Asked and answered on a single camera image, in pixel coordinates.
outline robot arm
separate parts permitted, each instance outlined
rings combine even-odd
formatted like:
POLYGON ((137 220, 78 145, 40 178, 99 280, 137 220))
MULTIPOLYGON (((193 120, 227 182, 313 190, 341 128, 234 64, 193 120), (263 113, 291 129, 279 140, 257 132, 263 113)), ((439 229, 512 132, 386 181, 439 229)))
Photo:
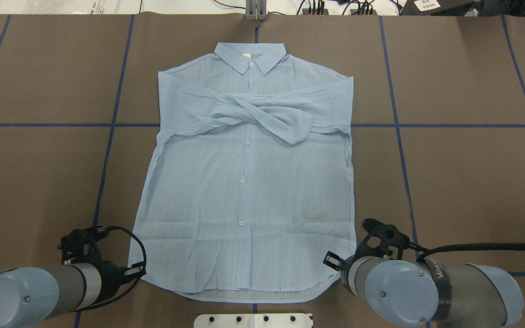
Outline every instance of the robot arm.
POLYGON ((140 240, 120 226, 75 229, 61 239, 62 266, 0 271, 0 328, 29 327, 68 312, 102 307, 125 296, 145 274, 146 254, 140 240), (102 260, 96 242, 113 230, 127 232, 142 250, 144 261, 118 267, 102 260), (85 245, 92 251, 85 254, 85 245), (133 281, 124 293, 119 287, 133 281))
POLYGON ((438 328, 498 328, 521 319, 521 290, 507 272, 476 264, 444 265, 427 256, 438 251, 525 251, 525 243, 429 250, 410 242, 395 226, 366 219, 363 228, 368 235, 352 257, 344 260, 328 252, 323 263, 340 271, 345 288, 383 319, 404 327, 436 321, 438 328), (368 246, 371 237, 380 238, 381 244, 368 246), (391 257, 391 246, 398 248, 396 259, 391 257), (402 261, 402 251, 409 248, 425 253, 416 263, 402 261))

